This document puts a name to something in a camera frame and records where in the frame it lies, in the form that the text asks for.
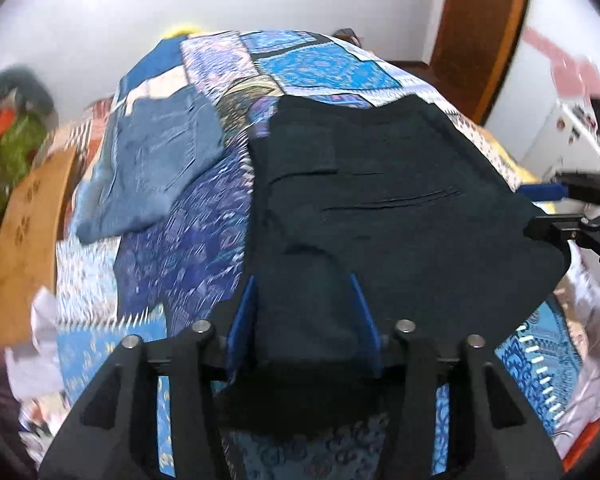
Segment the black pants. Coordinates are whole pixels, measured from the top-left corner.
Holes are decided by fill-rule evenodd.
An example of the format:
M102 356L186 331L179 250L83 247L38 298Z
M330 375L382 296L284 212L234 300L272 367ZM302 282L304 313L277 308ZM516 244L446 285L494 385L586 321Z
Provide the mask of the black pants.
M216 405L225 427L287 437L395 413L401 320L449 352L499 344L552 292L568 252L439 107L283 96L250 142L249 351Z

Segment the white suitcase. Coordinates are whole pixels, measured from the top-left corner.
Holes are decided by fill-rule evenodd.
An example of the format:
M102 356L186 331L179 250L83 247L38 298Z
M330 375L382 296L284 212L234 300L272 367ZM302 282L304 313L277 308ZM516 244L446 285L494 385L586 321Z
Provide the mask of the white suitcase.
M559 171L600 172L600 136L591 105L558 100L520 164L541 180Z

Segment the orange yellow blanket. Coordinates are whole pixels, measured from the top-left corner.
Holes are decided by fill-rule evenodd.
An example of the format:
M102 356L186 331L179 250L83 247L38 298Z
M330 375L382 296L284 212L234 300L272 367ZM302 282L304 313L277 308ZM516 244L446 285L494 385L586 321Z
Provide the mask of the orange yellow blanket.
M454 125L458 131L478 148L478 151L490 162L491 166L504 179L512 191L516 191L523 184L535 184L539 180L527 169L519 166L498 143L492 134L464 115L454 118Z

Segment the white crumpled cloth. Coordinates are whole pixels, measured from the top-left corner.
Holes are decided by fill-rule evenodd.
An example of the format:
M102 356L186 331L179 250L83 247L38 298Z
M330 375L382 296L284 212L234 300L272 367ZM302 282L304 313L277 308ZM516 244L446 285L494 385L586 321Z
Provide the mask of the white crumpled cloth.
M12 395L18 401L61 392L56 330L57 299L41 287L31 304L31 335L23 344L6 347L4 356Z

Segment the patchwork blue bedsheet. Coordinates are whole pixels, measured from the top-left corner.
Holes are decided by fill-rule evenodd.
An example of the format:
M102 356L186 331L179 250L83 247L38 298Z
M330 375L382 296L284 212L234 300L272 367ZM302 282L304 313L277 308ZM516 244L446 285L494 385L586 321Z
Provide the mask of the patchwork blue bedsheet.
M128 279L120 281L122 300L114 277L120 237L82 245L73 235L106 193L122 127L137 116L134 102L140 99L140 112L152 111L156 103L146 99L184 88L185 71L187 82L216 106L228 145L245 141L250 127L266 133L266 120L284 93L356 108L415 93L442 108L511 188L533 179L429 84L340 39L260 30L162 40L120 81L103 153L91 179L78 188L78 218L71 235L56 245L58 354L73 405L123 336L140 333L152 341L175 335L208 318L238 284L251 198L246 148L228 148L184 190L166 220L122 238L122 276ZM560 401L569 402L582 367L557 300L544 301L495 354L553 437L565 415ZM234 431L223 437L225 456L234 479L371 479L386 422L378 415L279 444Z

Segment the wooden lap desk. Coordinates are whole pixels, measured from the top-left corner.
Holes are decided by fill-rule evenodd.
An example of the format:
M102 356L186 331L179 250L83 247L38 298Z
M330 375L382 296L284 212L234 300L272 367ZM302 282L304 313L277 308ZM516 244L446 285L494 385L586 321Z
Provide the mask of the wooden lap desk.
M76 148L58 151L10 196L0 231L0 348L31 339L32 302L56 284L55 246L64 222Z

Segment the brown wooden door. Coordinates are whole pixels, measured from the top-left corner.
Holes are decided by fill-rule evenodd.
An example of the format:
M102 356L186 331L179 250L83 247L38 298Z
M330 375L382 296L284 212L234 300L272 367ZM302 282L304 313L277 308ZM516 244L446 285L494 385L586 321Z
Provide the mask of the brown wooden door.
M444 0L429 66L436 87L483 124L500 93L528 0Z

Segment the green patterned bag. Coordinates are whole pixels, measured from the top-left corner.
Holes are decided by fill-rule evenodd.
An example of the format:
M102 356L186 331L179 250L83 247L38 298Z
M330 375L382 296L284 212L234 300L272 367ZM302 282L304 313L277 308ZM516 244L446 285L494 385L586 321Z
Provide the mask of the green patterned bag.
M34 113L19 115L0 139L0 229L10 194L30 172L33 159L47 136Z

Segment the folded blue jeans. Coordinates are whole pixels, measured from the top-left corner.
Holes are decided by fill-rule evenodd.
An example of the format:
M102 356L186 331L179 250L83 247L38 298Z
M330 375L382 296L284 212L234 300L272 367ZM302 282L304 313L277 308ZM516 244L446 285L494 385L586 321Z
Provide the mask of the folded blue jeans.
M76 226L84 245L163 219L190 182L224 154L220 118L195 87L136 100L112 129L94 172L94 212Z

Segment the dark green cushion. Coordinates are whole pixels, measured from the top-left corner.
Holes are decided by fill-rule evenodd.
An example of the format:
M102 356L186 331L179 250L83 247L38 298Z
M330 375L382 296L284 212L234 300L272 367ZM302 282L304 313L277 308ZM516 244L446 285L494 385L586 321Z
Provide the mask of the dark green cushion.
M0 103L9 96L14 97L19 113L34 110L48 116L55 109L50 92L27 66L15 65L0 70Z

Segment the yellow plush toy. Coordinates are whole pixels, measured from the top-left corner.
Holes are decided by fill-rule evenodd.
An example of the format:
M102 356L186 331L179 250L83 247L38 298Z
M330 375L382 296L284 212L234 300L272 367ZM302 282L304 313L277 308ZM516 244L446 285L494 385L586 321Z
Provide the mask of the yellow plush toy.
M160 38L163 40L172 39L179 36L189 36L202 34L204 29L195 24L176 24L164 30Z

